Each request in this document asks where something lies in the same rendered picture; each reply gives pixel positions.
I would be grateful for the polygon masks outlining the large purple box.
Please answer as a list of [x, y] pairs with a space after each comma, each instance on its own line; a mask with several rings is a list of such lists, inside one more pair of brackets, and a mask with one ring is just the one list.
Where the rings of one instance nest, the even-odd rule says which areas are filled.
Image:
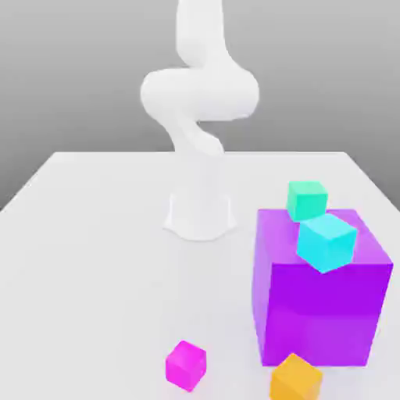
[[358, 231], [352, 263], [320, 273], [296, 254], [284, 209], [256, 217], [252, 312], [263, 366], [295, 353], [314, 366], [365, 366], [393, 262], [354, 209], [331, 214]]

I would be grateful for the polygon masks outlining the small green cube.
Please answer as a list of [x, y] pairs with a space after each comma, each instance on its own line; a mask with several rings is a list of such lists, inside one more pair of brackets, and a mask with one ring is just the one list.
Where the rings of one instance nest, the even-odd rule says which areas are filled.
[[323, 215], [327, 208], [328, 193], [314, 180], [290, 181], [287, 191], [287, 211], [294, 222]]

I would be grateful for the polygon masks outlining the small cyan cube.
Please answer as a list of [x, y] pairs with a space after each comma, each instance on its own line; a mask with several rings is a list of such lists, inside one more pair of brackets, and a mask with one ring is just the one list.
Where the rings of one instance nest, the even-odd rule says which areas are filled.
[[296, 254], [320, 273], [352, 262], [358, 230], [325, 213], [299, 225]]

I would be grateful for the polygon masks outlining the small orange cube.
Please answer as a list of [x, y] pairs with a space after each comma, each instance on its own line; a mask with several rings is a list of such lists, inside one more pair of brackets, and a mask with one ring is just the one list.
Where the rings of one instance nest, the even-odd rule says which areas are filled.
[[318, 400], [323, 373], [291, 353], [271, 374], [270, 400]]

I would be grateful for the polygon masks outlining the small magenta cube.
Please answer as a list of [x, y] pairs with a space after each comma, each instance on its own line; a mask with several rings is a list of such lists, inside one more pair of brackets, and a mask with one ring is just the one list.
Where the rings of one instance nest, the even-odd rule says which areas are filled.
[[206, 351], [187, 341], [180, 341], [166, 357], [166, 379], [192, 392], [207, 369]]

